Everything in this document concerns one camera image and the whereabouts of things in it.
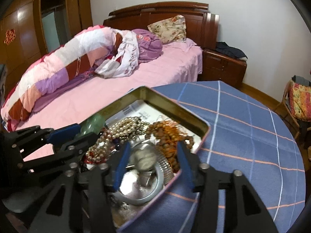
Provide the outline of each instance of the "table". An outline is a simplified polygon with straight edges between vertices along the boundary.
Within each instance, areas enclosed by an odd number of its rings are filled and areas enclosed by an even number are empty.
[[[241,170],[285,233],[304,207],[305,173],[301,154],[277,114],[221,82],[177,83],[155,90],[177,100],[211,125],[198,152],[215,169]],[[220,192],[217,232],[223,232],[225,198]],[[172,187],[122,233],[188,233],[198,195],[178,178]]]

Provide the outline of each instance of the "bead necklace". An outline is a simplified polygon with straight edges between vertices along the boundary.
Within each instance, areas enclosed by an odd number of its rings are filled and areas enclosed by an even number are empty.
[[[185,141],[187,148],[191,150],[194,145],[193,137],[182,132],[178,128],[178,123],[174,121],[160,121],[149,125],[146,130],[145,139],[150,139],[151,135],[156,138],[157,149],[167,158],[174,173],[178,172],[177,142]]]
[[[136,140],[139,135],[145,134],[145,126],[149,126],[149,123],[143,122],[140,117],[126,117],[112,125],[109,130],[112,133],[112,139]]]
[[[103,128],[96,143],[86,152],[86,163],[102,163],[111,152],[119,146],[120,141],[136,140],[139,135],[146,133],[149,123],[139,117],[126,117],[112,125],[108,130]]]

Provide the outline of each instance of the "dark clothing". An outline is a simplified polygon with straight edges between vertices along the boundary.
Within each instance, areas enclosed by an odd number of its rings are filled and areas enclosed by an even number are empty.
[[[311,82],[301,76],[294,75],[292,80],[300,85],[311,87]]]
[[[244,52],[238,48],[228,46],[226,42],[217,42],[215,51],[235,59],[247,58]]]

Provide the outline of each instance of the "brown beads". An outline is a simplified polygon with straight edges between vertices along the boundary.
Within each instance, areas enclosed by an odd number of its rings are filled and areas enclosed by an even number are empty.
[[[188,141],[187,148],[191,149],[194,141],[193,137],[187,136],[186,133],[181,132],[177,123],[174,121],[160,121],[155,122],[147,128],[145,138],[153,134],[157,139],[156,147],[159,149],[169,161],[173,172],[178,172],[179,163],[177,159],[176,145],[178,141]]]

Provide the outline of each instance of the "wooden wardrobe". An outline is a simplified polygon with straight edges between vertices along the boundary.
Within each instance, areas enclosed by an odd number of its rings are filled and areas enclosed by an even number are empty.
[[[8,68],[6,95],[36,60],[48,53],[42,26],[42,0],[14,0],[0,21],[0,63]],[[70,38],[93,25],[90,0],[64,0]],[[16,38],[6,44],[7,30]]]

